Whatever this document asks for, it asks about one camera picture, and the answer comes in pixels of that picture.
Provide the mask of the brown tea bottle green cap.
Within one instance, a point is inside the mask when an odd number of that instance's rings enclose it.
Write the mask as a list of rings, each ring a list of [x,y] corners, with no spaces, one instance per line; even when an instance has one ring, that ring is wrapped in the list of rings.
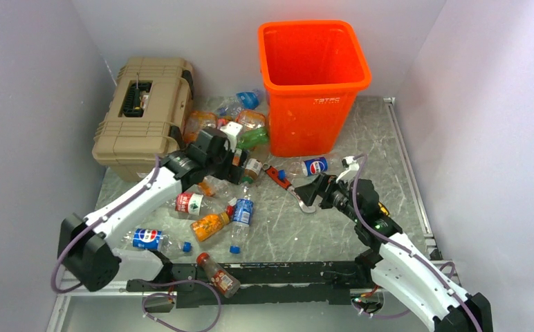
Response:
[[[249,158],[244,167],[242,183],[253,184],[262,171],[263,163],[256,158]]]

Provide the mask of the blue label water bottle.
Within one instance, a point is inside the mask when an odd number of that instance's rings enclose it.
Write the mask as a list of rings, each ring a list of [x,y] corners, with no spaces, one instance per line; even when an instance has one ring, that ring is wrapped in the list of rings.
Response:
[[[238,255],[243,251],[243,247],[250,232],[250,222],[255,209],[255,191],[248,181],[241,184],[240,195],[234,206],[232,217],[231,243],[229,252]]]

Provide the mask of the green plastic bottle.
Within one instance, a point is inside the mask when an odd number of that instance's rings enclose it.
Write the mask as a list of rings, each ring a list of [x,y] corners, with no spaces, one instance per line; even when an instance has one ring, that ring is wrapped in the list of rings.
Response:
[[[269,142],[268,130],[265,127],[260,127],[241,134],[237,142],[237,149],[252,150],[256,146],[267,145]]]

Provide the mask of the red label bottle red cap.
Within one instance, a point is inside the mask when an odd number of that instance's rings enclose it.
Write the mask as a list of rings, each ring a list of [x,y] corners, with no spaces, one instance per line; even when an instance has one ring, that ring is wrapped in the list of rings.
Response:
[[[170,215],[177,219],[198,220],[222,212],[228,217],[234,214],[234,207],[226,201],[194,192],[183,192],[175,199],[170,199],[167,204]]]

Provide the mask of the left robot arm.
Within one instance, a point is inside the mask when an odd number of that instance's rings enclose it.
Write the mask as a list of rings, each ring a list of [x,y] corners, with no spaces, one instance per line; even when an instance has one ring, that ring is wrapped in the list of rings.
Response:
[[[154,290],[166,289],[172,281],[168,259],[149,250],[119,250],[122,238],[154,210],[204,180],[206,176],[238,184],[242,164],[233,163],[242,126],[230,122],[215,129],[200,130],[184,149],[155,159],[144,179],[112,203],[86,216],[72,214],[60,226],[57,263],[51,288],[63,293],[57,280],[65,267],[78,286],[96,292],[113,280],[143,279]]]

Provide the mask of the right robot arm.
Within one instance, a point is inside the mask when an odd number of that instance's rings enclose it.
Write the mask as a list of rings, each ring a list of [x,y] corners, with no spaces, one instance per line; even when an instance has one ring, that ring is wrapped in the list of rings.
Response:
[[[335,208],[355,222],[359,240],[368,247],[355,268],[364,287],[385,289],[413,313],[429,331],[492,331],[490,302],[481,293],[470,294],[439,270],[410,241],[390,217],[370,180],[348,183],[320,174],[297,187],[306,205]]]

